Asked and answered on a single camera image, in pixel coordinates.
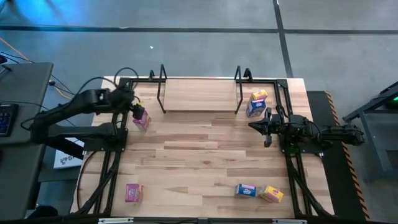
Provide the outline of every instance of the blue box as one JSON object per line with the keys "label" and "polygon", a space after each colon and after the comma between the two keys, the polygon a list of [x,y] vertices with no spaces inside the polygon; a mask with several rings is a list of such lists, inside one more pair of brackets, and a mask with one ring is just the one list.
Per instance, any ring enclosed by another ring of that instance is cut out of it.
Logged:
{"label": "blue box", "polygon": [[238,184],[235,187],[235,195],[237,196],[245,196],[245,197],[255,197],[256,196],[256,187],[246,184]]}
{"label": "blue box", "polygon": [[260,116],[261,113],[265,110],[266,108],[266,101],[261,99],[261,100],[249,100],[248,102],[248,108],[246,110],[246,114],[249,117],[253,116]]}

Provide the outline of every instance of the desk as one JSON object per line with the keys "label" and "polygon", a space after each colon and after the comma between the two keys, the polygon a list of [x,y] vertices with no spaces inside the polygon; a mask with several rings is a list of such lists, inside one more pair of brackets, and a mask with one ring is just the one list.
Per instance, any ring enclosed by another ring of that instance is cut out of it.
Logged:
{"label": "desk", "polygon": [[[288,79],[288,84],[293,112],[311,119],[304,81]],[[103,82],[102,87],[113,88],[108,82]],[[293,217],[285,158],[279,151],[277,136],[273,136],[270,148],[264,148],[264,136],[248,127],[249,121],[260,118],[247,118],[246,104],[250,94],[261,89],[268,92],[266,103],[274,110],[276,103],[272,85],[244,84],[244,101],[237,114],[163,114],[156,98],[157,84],[139,83],[136,94],[144,102],[152,122],[144,133],[135,127],[131,117],[127,121],[129,137],[119,166],[112,216]],[[93,125],[110,120],[111,114],[101,114],[94,117]],[[97,153],[86,167],[81,179],[82,202],[98,185],[103,156],[103,153]],[[308,187],[324,208],[333,213],[321,160],[314,155],[303,154],[303,164]],[[126,184],[131,183],[144,186],[142,203],[124,201]],[[260,198],[236,198],[233,196],[236,184],[269,184],[285,195],[281,203],[268,203]],[[106,189],[101,208],[104,208],[107,194]],[[298,195],[300,208],[304,211],[300,190]],[[75,210],[76,200],[71,212]]]}
{"label": "desk", "polygon": [[[0,76],[0,101],[43,103],[52,63],[7,64],[11,72]],[[29,142],[30,133],[19,124],[40,111],[36,105],[20,105],[11,137],[0,139],[0,220],[24,218],[29,205],[36,203],[37,176],[44,145]]]}

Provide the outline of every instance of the yellow box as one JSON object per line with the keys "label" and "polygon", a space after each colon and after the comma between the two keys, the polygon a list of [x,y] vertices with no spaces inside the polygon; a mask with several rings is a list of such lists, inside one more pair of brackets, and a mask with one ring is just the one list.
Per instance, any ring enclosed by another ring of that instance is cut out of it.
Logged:
{"label": "yellow box", "polygon": [[250,100],[265,100],[268,94],[265,90],[260,90],[255,93],[252,93]]}
{"label": "yellow box", "polygon": [[280,203],[284,194],[280,190],[268,185],[259,189],[259,196],[268,202]]}

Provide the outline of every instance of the small box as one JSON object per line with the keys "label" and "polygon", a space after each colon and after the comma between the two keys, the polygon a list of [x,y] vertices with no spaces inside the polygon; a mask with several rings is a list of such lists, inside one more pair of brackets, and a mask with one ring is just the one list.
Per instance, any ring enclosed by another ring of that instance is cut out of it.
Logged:
{"label": "small box", "polygon": [[260,116],[266,108],[266,102],[264,100],[249,100],[246,114],[248,117]]}
{"label": "small box", "polygon": [[150,116],[148,115],[147,111],[144,111],[141,119],[133,119],[134,124],[140,129],[141,131],[146,131],[148,129],[150,123]]}
{"label": "small box", "polygon": [[252,93],[250,96],[250,100],[266,100],[268,94],[265,90],[260,90],[255,93]]}
{"label": "small box", "polygon": [[284,196],[284,194],[280,190],[275,189],[270,185],[268,185],[267,187],[259,188],[258,195],[260,196],[260,198],[263,198],[268,202],[275,203],[280,203],[282,201],[282,197]]}
{"label": "small box", "polygon": [[142,201],[142,185],[141,184],[127,184],[126,186],[126,202],[141,202]]}
{"label": "small box", "polygon": [[235,187],[235,195],[244,197],[255,197],[256,187],[246,184],[238,184]]}

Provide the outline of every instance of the keyboard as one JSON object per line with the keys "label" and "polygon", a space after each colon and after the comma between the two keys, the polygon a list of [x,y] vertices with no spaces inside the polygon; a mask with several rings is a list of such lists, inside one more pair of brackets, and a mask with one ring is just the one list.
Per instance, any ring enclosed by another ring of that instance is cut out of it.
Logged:
{"label": "keyboard", "polygon": [[10,136],[18,114],[18,107],[17,104],[0,105],[0,138]]}

